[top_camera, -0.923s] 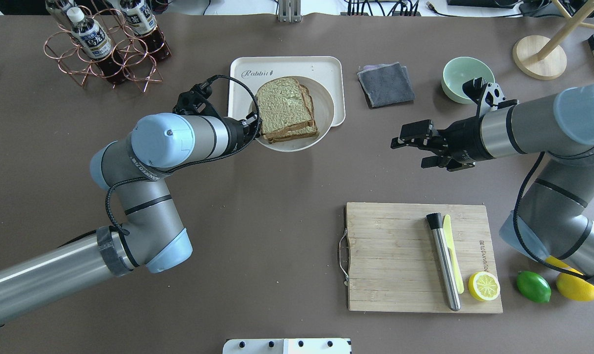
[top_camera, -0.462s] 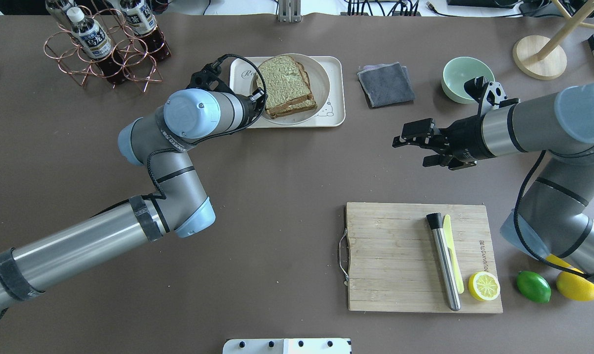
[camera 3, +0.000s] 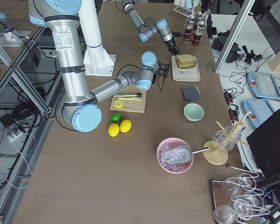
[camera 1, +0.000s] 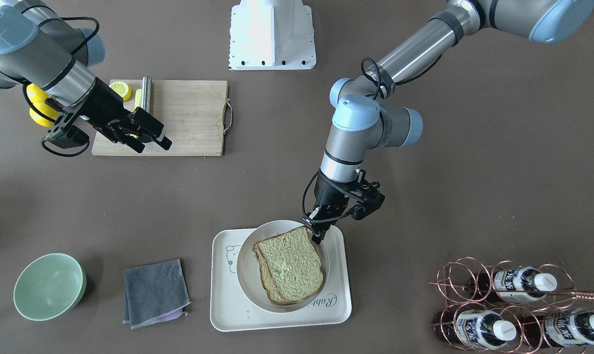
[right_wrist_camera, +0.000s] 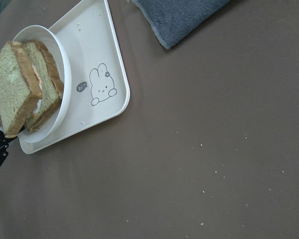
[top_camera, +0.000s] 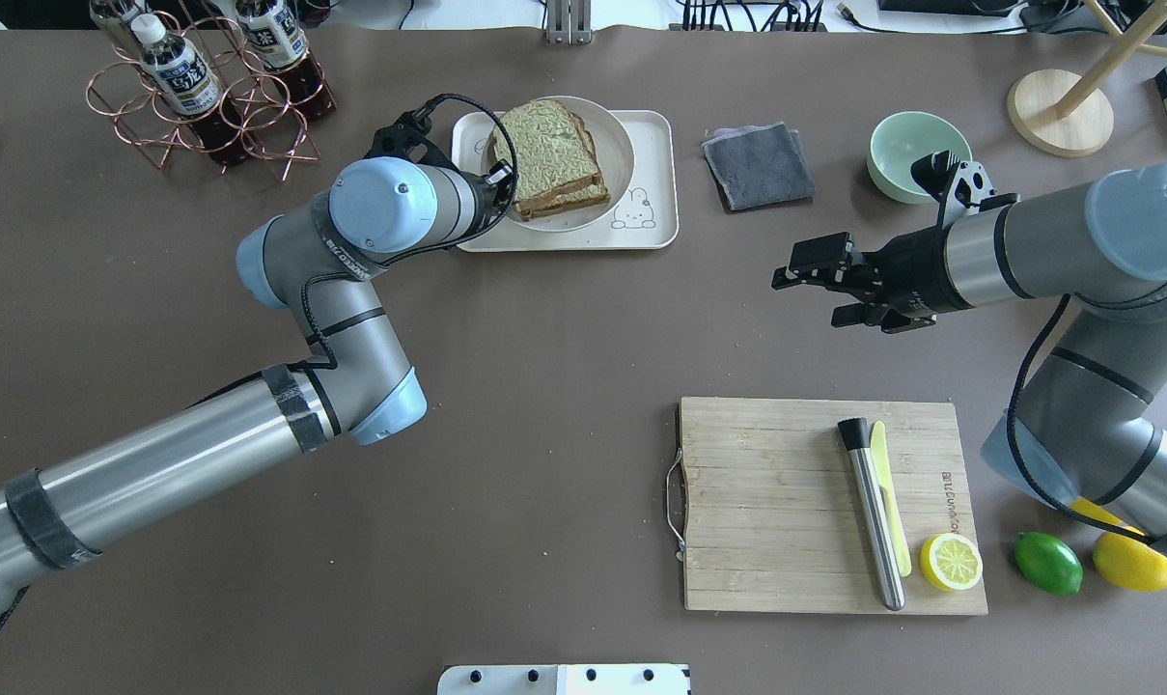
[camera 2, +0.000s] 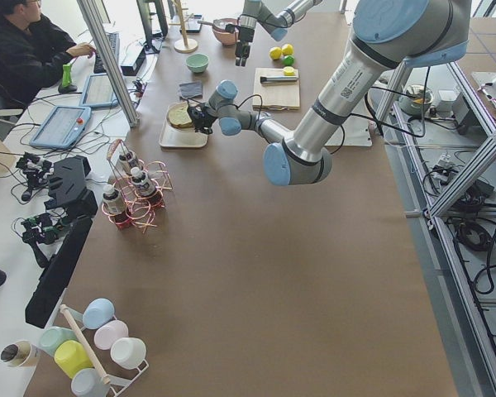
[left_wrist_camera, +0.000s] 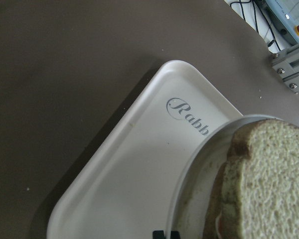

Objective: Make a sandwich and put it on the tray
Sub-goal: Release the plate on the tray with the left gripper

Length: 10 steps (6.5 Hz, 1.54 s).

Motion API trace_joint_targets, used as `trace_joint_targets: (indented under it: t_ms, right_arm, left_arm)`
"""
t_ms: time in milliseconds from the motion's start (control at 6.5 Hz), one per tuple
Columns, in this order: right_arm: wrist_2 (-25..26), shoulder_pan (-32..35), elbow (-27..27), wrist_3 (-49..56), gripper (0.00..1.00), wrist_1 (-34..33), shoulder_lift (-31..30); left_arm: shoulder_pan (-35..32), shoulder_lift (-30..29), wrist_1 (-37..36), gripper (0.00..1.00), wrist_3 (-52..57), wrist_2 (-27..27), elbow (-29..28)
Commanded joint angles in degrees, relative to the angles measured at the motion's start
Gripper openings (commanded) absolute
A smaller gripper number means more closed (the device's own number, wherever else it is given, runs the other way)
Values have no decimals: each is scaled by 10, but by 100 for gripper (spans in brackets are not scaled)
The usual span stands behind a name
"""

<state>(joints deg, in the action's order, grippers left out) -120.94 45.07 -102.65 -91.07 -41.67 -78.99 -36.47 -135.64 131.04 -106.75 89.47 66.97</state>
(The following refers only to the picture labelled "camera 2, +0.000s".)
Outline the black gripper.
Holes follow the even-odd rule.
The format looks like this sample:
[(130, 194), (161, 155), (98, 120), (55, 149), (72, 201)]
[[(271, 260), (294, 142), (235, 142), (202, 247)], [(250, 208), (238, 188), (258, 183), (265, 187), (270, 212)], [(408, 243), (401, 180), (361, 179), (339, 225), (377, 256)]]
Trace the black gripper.
[(255, 28), (251, 26), (238, 26), (236, 42), (236, 66), (245, 66), (250, 54), (250, 44), (254, 40)]
[(212, 134), (212, 125), (215, 122), (215, 117), (208, 112), (205, 105), (188, 106), (188, 115), (196, 132), (205, 135)]

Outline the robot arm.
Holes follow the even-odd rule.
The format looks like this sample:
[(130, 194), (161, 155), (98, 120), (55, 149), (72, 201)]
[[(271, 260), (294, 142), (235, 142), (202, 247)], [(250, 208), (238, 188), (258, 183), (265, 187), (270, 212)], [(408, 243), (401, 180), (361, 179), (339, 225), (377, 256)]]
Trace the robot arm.
[(358, 2), (345, 57), (292, 131), (269, 116), (240, 110), (230, 80), (220, 82), (205, 103), (188, 107), (188, 115), (197, 132), (210, 133), (218, 123), (226, 136), (252, 130), (266, 139), (263, 162), (272, 184), (315, 184), (331, 170), (326, 143), (383, 72), (400, 64), (443, 65), (465, 55), (470, 9), (469, 1)]
[(236, 66), (245, 66), (250, 56), (250, 45), (254, 40), (255, 29), (260, 25), (275, 41), (281, 41), (288, 29), (298, 22), (318, 0), (299, 0), (291, 2), (278, 14), (272, 13), (260, 0), (244, 1), (240, 16), (237, 18)]

